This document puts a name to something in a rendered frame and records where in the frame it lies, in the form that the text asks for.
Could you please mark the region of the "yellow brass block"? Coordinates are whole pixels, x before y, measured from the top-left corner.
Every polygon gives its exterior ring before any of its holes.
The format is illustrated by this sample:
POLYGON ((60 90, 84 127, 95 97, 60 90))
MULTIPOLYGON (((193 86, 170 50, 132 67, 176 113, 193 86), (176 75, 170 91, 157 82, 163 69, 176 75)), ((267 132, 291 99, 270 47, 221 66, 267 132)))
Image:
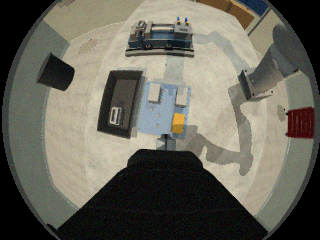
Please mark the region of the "yellow brass block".
POLYGON ((174 113, 172 131, 173 133, 182 134, 185 115, 174 113))

